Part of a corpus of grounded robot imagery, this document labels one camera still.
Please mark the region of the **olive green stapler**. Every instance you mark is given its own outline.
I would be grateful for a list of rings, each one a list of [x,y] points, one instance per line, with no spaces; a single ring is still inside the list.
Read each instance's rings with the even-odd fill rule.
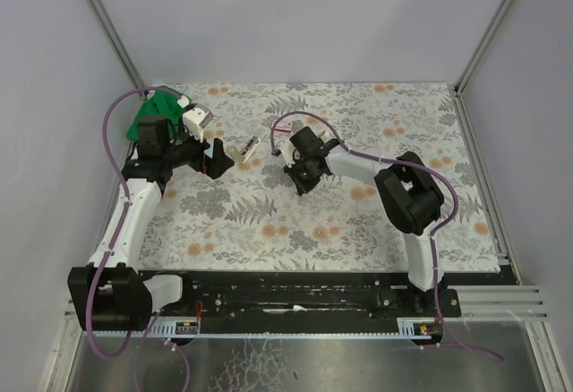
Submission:
[[[231,146],[227,149],[227,154],[238,163],[246,162],[256,149],[260,146],[261,140],[257,136],[252,136],[248,142],[240,149]]]

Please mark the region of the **red staple box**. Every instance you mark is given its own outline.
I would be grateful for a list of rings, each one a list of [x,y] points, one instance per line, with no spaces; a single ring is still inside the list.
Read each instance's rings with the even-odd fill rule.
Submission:
[[[293,131],[293,123],[288,120],[275,121],[273,128],[276,132],[291,133]]]

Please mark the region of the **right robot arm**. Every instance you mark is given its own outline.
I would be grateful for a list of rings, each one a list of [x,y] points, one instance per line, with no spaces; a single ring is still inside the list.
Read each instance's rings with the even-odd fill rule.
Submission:
[[[286,164],[285,173],[304,195],[326,176],[343,176],[371,186],[380,195],[389,222],[403,234],[409,283],[428,292],[441,281],[443,272],[435,266],[430,245],[430,228],[440,219],[444,196],[423,162],[413,152],[386,164],[377,158],[351,153],[335,138],[325,140],[310,127],[278,144]]]

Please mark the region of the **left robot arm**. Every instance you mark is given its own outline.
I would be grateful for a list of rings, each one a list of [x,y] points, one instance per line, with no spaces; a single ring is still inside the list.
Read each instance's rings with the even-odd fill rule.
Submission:
[[[146,116],[138,122],[138,141],[121,170],[124,181],[107,230],[88,264],[72,268],[67,279],[83,330],[143,331],[153,312],[181,300],[180,276],[145,279],[137,262],[148,223],[174,171],[188,166],[215,180],[233,166],[222,140],[205,138],[211,118],[204,107],[184,112],[179,141],[164,116]]]

